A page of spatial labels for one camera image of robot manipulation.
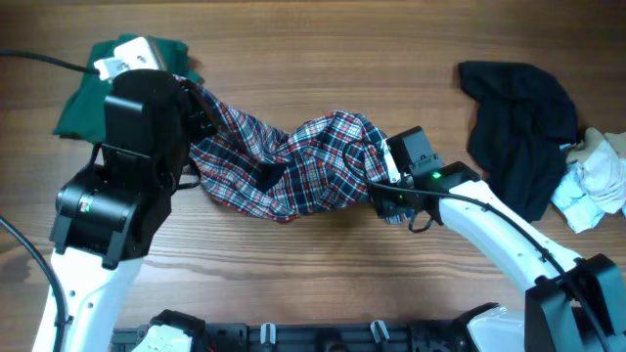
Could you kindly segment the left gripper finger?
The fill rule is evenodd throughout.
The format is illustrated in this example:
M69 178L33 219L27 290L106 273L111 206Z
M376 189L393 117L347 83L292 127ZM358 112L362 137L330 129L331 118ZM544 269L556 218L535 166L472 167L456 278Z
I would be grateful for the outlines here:
M213 125L213 114L201 94L201 88L190 80L183 81L183 87L190 96L191 114L189 119L197 125Z
M192 123L188 126L188 137L192 144L197 144L206 138L218 133L218 128L212 123Z

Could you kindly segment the plaid red navy shirt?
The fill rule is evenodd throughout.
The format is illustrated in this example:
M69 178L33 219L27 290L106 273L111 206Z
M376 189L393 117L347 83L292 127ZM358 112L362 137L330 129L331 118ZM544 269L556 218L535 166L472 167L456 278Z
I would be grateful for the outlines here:
M190 158L218 203L279 223L341 210L370 199L362 175L388 178L380 155L385 133L364 115L336 110L289 133L200 89L218 123Z

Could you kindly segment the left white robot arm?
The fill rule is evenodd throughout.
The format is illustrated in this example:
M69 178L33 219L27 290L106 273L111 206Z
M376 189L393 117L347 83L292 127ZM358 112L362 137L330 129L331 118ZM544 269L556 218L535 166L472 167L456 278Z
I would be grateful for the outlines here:
M127 290L184 189L190 146L217 131L201 88L138 36L94 63L111 86L104 138L60 189L36 351L106 351Z

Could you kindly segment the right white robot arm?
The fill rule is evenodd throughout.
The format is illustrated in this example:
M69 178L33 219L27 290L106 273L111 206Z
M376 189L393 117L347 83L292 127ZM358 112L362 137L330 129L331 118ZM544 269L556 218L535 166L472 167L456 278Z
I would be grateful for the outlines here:
M622 351L625 283L607 256L584 258L510 210L461 162L421 172L387 166L373 192L461 235L523 294L521 312L500 306L469 319L476 351Z

